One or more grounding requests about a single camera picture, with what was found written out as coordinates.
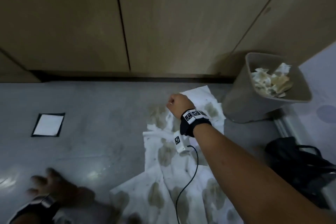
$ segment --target gray trash can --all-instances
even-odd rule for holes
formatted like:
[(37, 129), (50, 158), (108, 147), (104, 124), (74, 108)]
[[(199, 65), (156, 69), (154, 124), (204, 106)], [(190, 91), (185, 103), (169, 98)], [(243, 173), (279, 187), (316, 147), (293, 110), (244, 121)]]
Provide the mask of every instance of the gray trash can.
[(251, 72), (262, 67), (273, 73), (282, 63), (287, 63), (281, 56), (250, 52), (245, 56), (245, 65), (233, 83), (233, 88), (226, 95), (222, 107), (224, 115), (238, 123), (262, 120), (268, 118), (267, 113), (285, 104), (307, 103), (312, 99), (309, 87), (303, 74), (297, 66), (292, 66), (288, 77), (294, 83), (286, 91), (286, 96), (276, 98), (260, 94), (254, 87)]

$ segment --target gray floor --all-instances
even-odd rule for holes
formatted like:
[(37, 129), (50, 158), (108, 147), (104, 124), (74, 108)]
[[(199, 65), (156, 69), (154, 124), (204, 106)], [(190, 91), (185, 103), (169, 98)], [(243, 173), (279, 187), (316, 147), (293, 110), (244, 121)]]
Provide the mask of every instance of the gray floor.
[[(200, 83), (50, 82), (0, 84), (0, 217), (29, 200), (29, 178), (54, 167), (99, 201), (144, 171), (148, 107)], [(231, 85), (209, 84), (219, 102)], [(60, 137), (31, 137), (39, 113), (63, 113)], [(251, 151), (279, 137), (272, 121), (225, 122), (225, 134)]]

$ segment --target black cable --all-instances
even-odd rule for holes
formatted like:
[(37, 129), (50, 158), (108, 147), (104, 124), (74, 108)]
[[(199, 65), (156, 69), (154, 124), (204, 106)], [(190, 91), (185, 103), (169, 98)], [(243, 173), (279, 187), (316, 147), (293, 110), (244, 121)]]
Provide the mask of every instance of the black cable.
[(196, 166), (196, 170), (195, 170), (195, 173), (194, 173), (194, 176), (191, 178), (190, 182), (188, 182), (187, 185), (185, 185), (185, 187), (181, 190), (180, 194), (178, 195), (177, 199), (176, 199), (176, 203), (175, 203), (175, 211), (176, 211), (176, 218), (177, 218), (177, 222), (178, 224), (180, 224), (180, 221), (179, 221), (179, 216), (177, 215), (177, 202), (179, 201), (179, 197), (181, 196), (182, 192), (188, 187), (188, 185), (193, 181), (193, 179), (195, 178), (195, 175), (197, 173), (197, 169), (198, 169), (198, 153), (197, 153), (197, 150), (195, 149), (194, 146), (192, 145), (188, 145), (188, 147), (192, 147), (195, 152), (196, 152), (196, 156), (197, 156), (197, 166)]

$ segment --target trash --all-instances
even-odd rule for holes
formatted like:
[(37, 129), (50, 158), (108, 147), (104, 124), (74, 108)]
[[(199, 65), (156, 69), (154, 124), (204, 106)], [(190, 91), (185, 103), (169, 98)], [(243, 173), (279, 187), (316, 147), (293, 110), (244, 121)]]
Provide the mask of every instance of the trash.
[(287, 74), (291, 65), (281, 63), (273, 74), (268, 74), (269, 69), (257, 68), (251, 73), (254, 86), (263, 95), (282, 98), (286, 95), (285, 91), (293, 86)]

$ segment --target hand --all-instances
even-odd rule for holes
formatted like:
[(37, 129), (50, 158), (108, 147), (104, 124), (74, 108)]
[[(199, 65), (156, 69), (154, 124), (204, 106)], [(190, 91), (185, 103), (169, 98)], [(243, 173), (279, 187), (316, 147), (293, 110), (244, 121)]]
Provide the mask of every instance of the hand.
[(46, 172), (46, 178), (38, 175), (31, 177), (36, 189), (31, 188), (27, 192), (34, 197), (50, 194), (61, 206), (73, 205), (78, 198), (80, 188), (65, 180), (53, 168), (47, 168)]
[(181, 115), (188, 109), (195, 109), (194, 104), (183, 94), (171, 95), (166, 106), (178, 119), (181, 119)]

